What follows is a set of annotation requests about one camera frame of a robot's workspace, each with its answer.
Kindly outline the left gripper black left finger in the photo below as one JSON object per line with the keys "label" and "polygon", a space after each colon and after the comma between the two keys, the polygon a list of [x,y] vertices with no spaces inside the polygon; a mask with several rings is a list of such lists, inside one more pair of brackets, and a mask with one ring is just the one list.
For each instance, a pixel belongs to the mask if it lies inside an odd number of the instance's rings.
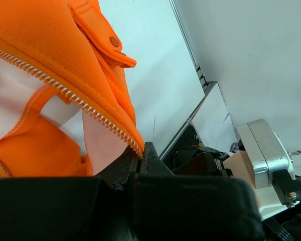
{"label": "left gripper black left finger", "polygon": [[0,178],[0,240],[133,240],[124,186],[130,148],[92,177]]}

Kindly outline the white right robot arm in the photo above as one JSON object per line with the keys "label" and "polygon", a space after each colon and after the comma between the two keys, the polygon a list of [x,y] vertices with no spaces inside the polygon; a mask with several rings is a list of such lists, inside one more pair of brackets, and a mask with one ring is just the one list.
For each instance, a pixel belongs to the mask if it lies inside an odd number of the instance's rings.
{"label": "white right robot arm", "polygon": [[[173,155],[174,173],[222,175],[247,181],[252,187],[249,156],[240,150],[229,156],[209,147],[179,148]],[[266,240],[301,240],[301,176],[287,170],[272,174],[271,186],[254,189]]]}

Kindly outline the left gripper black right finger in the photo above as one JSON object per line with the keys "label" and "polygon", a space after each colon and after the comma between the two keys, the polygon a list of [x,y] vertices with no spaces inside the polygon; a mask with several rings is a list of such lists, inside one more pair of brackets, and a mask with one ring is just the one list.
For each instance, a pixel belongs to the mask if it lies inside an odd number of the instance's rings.
{"label": "left gripper black right finger", "polygon": [[139,240],[264,240],[251,187],[238,178],[176,176],[147,142],[134,175],[134,232]]}

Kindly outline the orange jacket with pink lining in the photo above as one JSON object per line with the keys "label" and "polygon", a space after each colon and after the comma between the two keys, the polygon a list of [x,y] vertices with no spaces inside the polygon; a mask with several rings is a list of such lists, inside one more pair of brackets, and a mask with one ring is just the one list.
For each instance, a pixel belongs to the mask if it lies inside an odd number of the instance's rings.
{"label": "orange jacket with pink lining", "polygon": [[0,178],[141,158],[124,72],[135,65],[98,1],[0,1]]}

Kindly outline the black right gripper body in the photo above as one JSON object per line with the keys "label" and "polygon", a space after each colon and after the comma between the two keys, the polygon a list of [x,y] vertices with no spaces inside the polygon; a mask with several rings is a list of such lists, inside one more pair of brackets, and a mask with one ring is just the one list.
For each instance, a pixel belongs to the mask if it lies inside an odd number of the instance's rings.
{"label": "black right gripper body", "polygon": [[174,174],[232,177],[231,169],[223,164],[229,157],[227,153],[210,147],[182,148],[174,157]]}

